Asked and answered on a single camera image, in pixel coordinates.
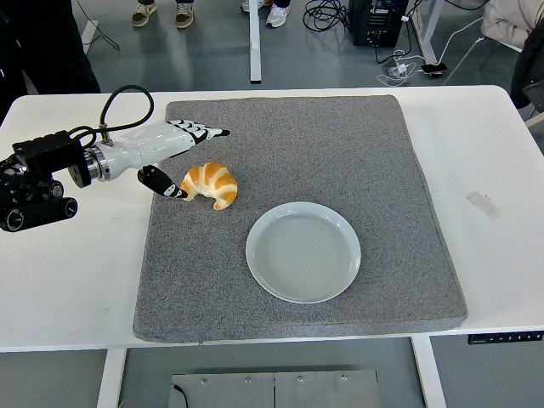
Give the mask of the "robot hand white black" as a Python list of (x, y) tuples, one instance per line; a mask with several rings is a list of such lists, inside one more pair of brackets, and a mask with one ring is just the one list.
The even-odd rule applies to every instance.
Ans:
[(207, 127), (190, 120), (156, 122), (122, 135), (111, 146), (95, 145), (96, 178), (102, 182), (111, 181), (134, 168), (139, 171), (139, 182), (150, 190), (161, 196), (185, 198), (188, 193), (155, 165), (206, 140), (229, 134), (226, 129)]

